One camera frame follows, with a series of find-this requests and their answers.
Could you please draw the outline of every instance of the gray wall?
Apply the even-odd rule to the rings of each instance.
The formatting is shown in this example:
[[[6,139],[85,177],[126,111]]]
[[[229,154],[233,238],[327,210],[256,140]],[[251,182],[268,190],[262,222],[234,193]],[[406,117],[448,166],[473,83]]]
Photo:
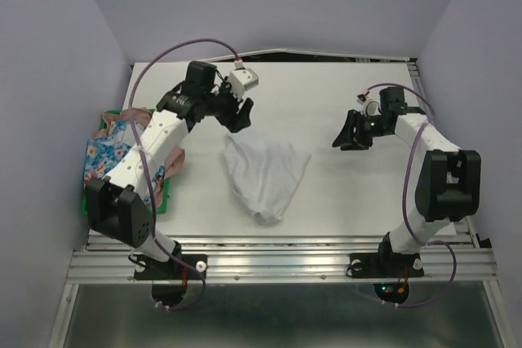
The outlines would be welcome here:
[[[522,324],[521,48],[522,0],[452,0],[419,61],[437,125],[482,155],[474,220],[493,242],[514,327]]]
[[[129,69],[94,0],[0,0],[0,346],[46,346],[79,216],[86,139]]]
[[[272,47],[417,56],[449,0],[96,0],[123,52],[151,59],[195,37]],[[209,44],[171,59],[226,54]]]

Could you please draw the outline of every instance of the green plastic bin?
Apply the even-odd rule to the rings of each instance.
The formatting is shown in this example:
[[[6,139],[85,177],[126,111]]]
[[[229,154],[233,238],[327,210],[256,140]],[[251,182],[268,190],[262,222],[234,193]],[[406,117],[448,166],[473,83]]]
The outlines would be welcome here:
[[[106,113],[120,114],[121,112],[122,112],[121,110],[108,110]],[[102,119],[100,121],[99,129],[103,130],[105,128],[107,128],[107,126],[105,125],[105,122]],[[166,212],[166,204],[167,204],[167,201],[169,200],[169,182],[170,182],[170,178],[167,178],[165,181],[163,181],[163,202],[161,203],[161,207],[156,208],[157,214],[164,214]],[[82,196],[82,214],[87,215],[85,195]]]

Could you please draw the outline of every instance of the purple cable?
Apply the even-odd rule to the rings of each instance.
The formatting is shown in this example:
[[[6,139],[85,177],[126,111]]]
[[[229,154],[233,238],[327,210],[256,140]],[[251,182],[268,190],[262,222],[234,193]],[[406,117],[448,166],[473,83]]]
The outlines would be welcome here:
[[[160,53],[158,56],[156,56],[153,60],[151,60],[150,63],[147,64],[147,66],[143,69],[143,71],[139,74],[138,78],[136,79],[136,82],[135,84],[132,86],[132,90],[130,91],[130,97],[129,97],[129,109],[132,108],[132,104],[134,103],[134,96],[136,94],[136,91],[138,90],[138,85],[139,83],[141,82],[141,80],[143,79],[145,73],[147,73],[147,71],[155,64],[157,63],[160,59],[162,59],[163,57],[165,57],[166,55],[168,55],[169,53],[175,51],[176,49],[179,49],[179,48],[182,48],[184,46],[188,46],[188,45],[192,45],[192,44],[197,44],[199,42],[213,42],[213,43],[216,43],[216,44],[220,44],[221,46],[225,46],[226,48],[228,48],[235,56],[235,59],[236,60],[240,60],[241,57],[237,54],[237,52],[234,50],[234,48],[232,48],[231,46],[229,46],[226,42],[223,42],[223,41],[220,41],[220,40],[216,40],[214,38],[198,38],[196,40],[190,40],[190,41],[186,41],[186,42],[182,42],[178,45],[174,45],[173,47],[167,49],[166,51],[163,51],[162,53]],[[147,157],[145,156],[145,153],[144,153],[144,150],[143,150],[143,144],[141,143],[141,139],[139,138],[139,134],[138,134],[138,130],[136,129],[136,125],[135,125],[135,122],[134,122],[134,117],[133,117],[133,113],[132,111],[130,111],[130,127],[132,129],[132,134],[134,135],[134,139],[136,141],[136,144],[138,145],[139,147],[139,157],[141,159],[141,163],[144,167],[144,176],[145,176],[145,181],[147,182],[147,189],[148,189],[148,194],[150,195],[150,204],[151,204],[151,207],[152,207],[152,210],[153,210],[153,221],[154,221],[154,230],[153,230],[153,239],[154,239],[154,242],[156,243],[157,247],[163,252],[165,253],[167,256],[169,256],[169,258],[176,262],[177,264],[179,264],[180,266],[184,267],[184,268],[187,268],[189,269],[190,271],[194,272],[197,276],[198,279],[201,280],[201,283],[202,283],[202,288],[201,288],[201,291],[199,293],[199,295],[196,297],[196,299],[194,299],[192,302],[188,303],[187,305],[185,306],[177,306],[177,307],[173,307],[173,308],[169,308],[169,311],[170,310],[183,310],[183,309],[187,309],[191,306],[194,306],[196,305],[200,300],[201,298],[203,297],[203,294],[205,293],[205,290],[206,290],[206,282],[205,282],[205,278],[203,277],[203,275],[196,270],[196,268],[188,265],[186,262],[183,262],[181,261],[179,258],[175,257],[174,255],[172,255],[167,249],[165,249],[163,247],[163,245],[160,243],[160,241],[156,238],[156,220],[157,220],[157,211],[156,211],[156,201],[154,200],[154,190],[153,190],[153,181],[151,180],[150,178],[150,174],[148,172],[148,164],[147,164]]]
[[[377,85],[373,85],[373,86],[369,87],[367,89],[367,91],[376,89],[377,87],[383,87],[383,86],[400,87],[401,89],[407,90],[410,93],[414,94],[420,100],[422,100],[426,104],[426,106],[430,109],[431,115],[428,117],[429,122],[433,121],[433,119],[435,118],[435,111],[433,110],[433,107],[417,91],[415,91],[407,86],[403,86],[398,83],[378,83]],[[414,142],[412,143],[411,149],[409,150],[408,164],[406,166],[405,182],[402,186],[402,218],[404,219],[404,222],[405,222],[406,228],[408,229],[409,234],[412,236],[412,238],[415,240],[415,242],[417,242],[421,246],[425,246],[426,244],[423,243],[420,240],[420,238],[418,238],[418,236],[414,233],[414,230],[411,228],[411,225],[409,224],[408,212],[406,210],[406,200],[408,198],[408,184],[409,184],[409,177],[411,175],[411,169],[414,164],[415,149],[417,148],[418,142],[421,139],[421,135],[427,126],[428,126],[427,122],[422,124],[421,127],[418,129],[417,134],[415,135]],[[402,309],[416,309],[416,308],[419,308],[419,307],[422,307],[425,305],[429,305],[433,302],[436,302],[436,301],[440,300],[446,293],[448,293],[449,289],[451,288],[451,284],[455,280],[455,275],[457,274],[457,256],[455,255],[455,252],[453,251],[453,249],[451,249],[451,246],[449,246],[449,244],[447,244],[446,242],[444,242],[442,240],[432,240],[427,243],[428,246],[437,245],[437,244],[441,244],[441,245],[445,246],[446,248],[448,248],[449,253],[451,254],[451,258],[453,259],[453,270],[451,272],[451,276],[449,277],[448,283],[437,295],[435,295],[434,297],[431,297],[430,299],[427,299],[426,301],[414,303],[411,305],[399,305],[398,307],[400,307]]]

